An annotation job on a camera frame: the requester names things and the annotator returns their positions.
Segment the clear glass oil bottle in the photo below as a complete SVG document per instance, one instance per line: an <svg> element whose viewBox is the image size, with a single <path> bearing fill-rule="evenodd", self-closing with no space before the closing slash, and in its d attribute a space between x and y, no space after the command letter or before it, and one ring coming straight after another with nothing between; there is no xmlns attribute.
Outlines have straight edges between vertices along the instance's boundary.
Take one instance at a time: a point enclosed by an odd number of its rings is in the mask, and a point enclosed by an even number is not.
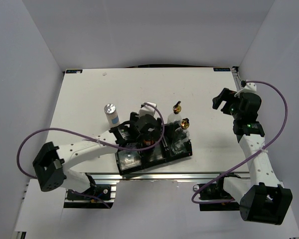
<svg viewBox="0 0 299 239"><path fill-rule="evenodd" d="M171 150L173 154L181 154L186 152L186 146L185 143L189 139L189 119L184 118L180 122L180 127L178 127L175 132L171 143Z"/></svg>

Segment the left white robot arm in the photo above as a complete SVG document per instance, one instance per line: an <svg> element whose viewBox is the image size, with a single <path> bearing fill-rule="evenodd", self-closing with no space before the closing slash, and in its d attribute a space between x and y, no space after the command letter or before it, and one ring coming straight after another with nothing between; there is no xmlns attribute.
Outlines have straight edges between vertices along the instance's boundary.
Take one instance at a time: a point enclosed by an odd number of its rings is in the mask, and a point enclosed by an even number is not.
<svg viewBox="0 0 299 239"><path fill-rule="evenodd" d="M32 163L41 191L62 187L78 192L85 199L93 197L95 182L92 176L76 172L72 167L118 150L138 151L150 147L161 137L161 125L160 119L146 114L90 139L60 146L45 143Z"/></svg>

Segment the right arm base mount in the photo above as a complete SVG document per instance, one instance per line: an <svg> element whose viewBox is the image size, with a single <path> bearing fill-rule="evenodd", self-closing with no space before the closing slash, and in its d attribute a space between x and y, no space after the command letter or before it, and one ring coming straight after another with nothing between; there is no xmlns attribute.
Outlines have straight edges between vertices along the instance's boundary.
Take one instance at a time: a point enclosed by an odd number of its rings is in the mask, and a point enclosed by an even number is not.
<svg viewBox="0 0 299 239"><path fill-rule="evenodd" d="M224 201L233 199L233 197L225 192L223 189L219 189L217 184L211 184L199 193L200 200L202 201ZM201 212L221 212L221 211L239 211L239 203L236 201L223 202L218 204L200 204L199 210Z"/></svg>

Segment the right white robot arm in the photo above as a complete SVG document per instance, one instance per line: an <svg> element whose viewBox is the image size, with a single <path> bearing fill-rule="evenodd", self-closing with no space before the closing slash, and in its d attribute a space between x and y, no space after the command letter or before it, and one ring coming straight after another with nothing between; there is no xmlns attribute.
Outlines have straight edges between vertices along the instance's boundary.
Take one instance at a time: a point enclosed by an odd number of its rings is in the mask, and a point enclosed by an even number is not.
<svg viewBox="0 0 299 239"><path fill-rule="evenodd" d="M281 225L293 196L276 177L264 149L265 132L257 120L261 98L251 91L224 88L212 102L215 110L224 102L221 112L233 117L233 132L248 160L250 174L249 185L238 177L224 176L215 186L216 195L222 199L231 195L239 203L244 221Z"/></svg>

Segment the dark sauce glass bottle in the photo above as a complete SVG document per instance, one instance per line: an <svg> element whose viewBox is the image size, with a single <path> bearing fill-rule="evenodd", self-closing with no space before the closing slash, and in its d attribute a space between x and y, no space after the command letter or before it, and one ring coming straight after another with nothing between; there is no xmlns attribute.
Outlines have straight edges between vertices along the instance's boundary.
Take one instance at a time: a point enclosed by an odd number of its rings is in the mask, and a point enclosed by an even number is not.
<svg viewBox="0 0 299 239"><path fill-rule="evenodd" d="M172 108L172 113L167 118L167 123L181 123L182 117L181 112L181 101L178 101Z"/></svg>

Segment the red lid sauce jar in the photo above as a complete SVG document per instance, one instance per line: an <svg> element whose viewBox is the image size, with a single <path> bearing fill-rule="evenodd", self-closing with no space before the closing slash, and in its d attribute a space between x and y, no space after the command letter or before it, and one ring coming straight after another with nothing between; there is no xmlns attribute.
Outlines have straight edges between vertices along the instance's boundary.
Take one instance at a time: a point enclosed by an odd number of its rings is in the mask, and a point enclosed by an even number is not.
<svg viewBox="0 0 299 239"><path fill-rule="evenodd" d="M142 141L143 148L152 146L155 143L154 138L151 135L145 135Z"/></svg>

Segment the blue label metal-lid shaker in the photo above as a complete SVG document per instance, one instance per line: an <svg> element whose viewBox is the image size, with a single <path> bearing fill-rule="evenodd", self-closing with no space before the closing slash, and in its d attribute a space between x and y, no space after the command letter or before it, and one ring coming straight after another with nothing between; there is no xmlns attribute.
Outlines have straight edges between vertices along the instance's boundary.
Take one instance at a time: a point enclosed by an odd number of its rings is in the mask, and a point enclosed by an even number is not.
<svg viewBox="0 0 299 239"><path fill-rule="evenodd" d="M110 128L116 127L120 124L117 108L114 104L106 104L104 106L104 113L107 117Z"/></svg>

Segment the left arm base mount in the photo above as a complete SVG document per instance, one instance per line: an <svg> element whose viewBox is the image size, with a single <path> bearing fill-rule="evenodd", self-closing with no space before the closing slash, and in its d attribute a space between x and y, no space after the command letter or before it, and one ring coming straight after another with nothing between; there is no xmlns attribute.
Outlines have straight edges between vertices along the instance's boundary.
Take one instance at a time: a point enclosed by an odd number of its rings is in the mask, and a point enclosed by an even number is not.
<svg viewBox="0 0 299 239"><path fill-rule="evenodd" d="M92 174L95 189L89 190L84 196L66 191L63 208L65 209L110 209L116 197L118 175Z"/></svg>

